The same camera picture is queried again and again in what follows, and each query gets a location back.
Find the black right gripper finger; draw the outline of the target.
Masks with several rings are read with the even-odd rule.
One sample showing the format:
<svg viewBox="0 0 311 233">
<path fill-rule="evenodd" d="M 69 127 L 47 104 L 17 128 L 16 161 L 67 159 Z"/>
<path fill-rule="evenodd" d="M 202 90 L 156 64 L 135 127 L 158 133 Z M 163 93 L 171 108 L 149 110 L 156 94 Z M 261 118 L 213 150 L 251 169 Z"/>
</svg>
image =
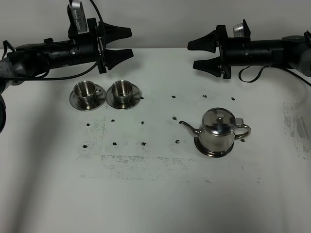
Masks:
<svg viewBox="0 0 311 233">
<path fill-rule="evenodd" d="M 187 49 L 188 50 L 202 50 L 202 51 L 208 51 L 208 52 L 212 52 L 215 53 L 216 52 L 216 48 L 217 48 L 217 33 L 216 31 L 212 31 L 211 33 L 190 41 L 188 43 Z"/>
<path fill-rule="evenodd" d="M 194 61 L 193 63 L 193 69 L 207 72 L 215 77 L 221 77 L 222 72 L 219 68 L 219 65 L 221 65 L 221 58 L 215 57 L 208 60 L 198 60 Z"/>
</svg>

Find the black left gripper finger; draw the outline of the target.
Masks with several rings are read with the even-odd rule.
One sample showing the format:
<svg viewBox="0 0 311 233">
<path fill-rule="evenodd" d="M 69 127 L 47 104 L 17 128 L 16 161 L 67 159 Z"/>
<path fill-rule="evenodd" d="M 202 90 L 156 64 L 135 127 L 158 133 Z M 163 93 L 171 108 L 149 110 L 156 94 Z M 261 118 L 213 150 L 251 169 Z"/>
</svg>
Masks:
<svg viewBox="0 0 311 233">
<path fill-rule="evenodd" d="M 131 49 L 122 50 L 105 50 L 104 52 L 104 66 L 111 70 L 118 64 L 133 57 L 133 51 Z"/>
<path fill-rule="evenodd" d="M 113 26 L 107 23 L 99 22 L 100 36 L 102 44 L 109 44 L 110 42 L 130 38 L 132 31 L 127 27 Z"/>
</svg>

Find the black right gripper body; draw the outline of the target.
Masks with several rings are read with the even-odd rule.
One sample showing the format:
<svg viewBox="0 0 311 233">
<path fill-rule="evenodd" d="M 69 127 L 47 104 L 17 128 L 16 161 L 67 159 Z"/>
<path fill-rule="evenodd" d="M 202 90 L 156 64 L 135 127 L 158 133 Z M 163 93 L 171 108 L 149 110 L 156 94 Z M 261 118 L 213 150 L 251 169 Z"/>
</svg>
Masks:
<svg viewBox="0 0 311 233">
<path fill-rule="evenodd" d="M 231 67 L 250 66 L 250 30 L 243 20 L 244 37 L 228 37 L 225 25 L 218 25 L 216 27 L 217 46 L 219 47 L 221 65 L 219 68 L 224 79 L 231 78 Z"/>
</svg>

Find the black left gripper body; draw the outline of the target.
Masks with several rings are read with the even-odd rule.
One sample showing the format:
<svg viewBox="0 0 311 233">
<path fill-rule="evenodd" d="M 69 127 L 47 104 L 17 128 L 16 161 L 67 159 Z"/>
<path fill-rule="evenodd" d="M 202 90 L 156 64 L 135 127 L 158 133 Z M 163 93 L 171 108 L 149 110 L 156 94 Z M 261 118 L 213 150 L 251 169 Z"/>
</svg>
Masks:
<svg viewBox="0 0 311 233">
<path fill-rule="evenodd" d="M 70 20 L 69 52 L 70 65 L 79 65 L 96 62 L 100 73 L 106 73 L 104 52 L 106 36 L 103 22 L 95 18 L 87 19 L 88 33 L 78 33 L 73 20 Z"/>
</svg>

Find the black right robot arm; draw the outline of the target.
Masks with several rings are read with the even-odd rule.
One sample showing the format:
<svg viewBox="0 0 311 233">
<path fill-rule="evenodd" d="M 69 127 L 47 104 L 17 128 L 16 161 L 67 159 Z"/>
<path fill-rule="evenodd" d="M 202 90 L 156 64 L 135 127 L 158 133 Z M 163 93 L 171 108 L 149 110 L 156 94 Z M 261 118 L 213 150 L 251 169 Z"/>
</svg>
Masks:
<svg viewBox="0 0 311 233">
<path fill-rule="evenodd" d="M 276 67 L 295 69 L 304 76 L 311 75 L 311 34 L 287 36 L 279 40 L 251 40 L 246 21 L 233 28 L 228 37 L 225 25 L 188 43 L 188 50 L 203 50 L 220 55 L 208 60 L 194 61 L 193 68 L 215 77 L 231 78 L 232 67 Z"/>
</svg>

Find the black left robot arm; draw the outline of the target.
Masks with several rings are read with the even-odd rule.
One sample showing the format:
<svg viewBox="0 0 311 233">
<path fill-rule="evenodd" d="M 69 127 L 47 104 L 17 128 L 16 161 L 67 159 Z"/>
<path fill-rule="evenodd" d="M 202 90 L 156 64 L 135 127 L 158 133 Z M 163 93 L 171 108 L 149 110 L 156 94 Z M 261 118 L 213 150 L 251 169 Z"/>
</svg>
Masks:
<svg viewBox="0 0 311 233">
<path fill-rule="evenodd" d="M 87 20 L 89 31 L 77 33 L 74 26 L 69 28 L 67 41 L 55 42 L 45 39 L 41 44 L 28 44 L 4 52 L 0 61 L 0 91 L 24 81 L 42 80 L 49 71 L 56 68 L 92 63 L 99 73 L 106 73 L 119 63 L 134 56 L 131 49 L 108 50 L 105 46 L 119 39 L 130 38 L 132 31 Z"/>
</svg>

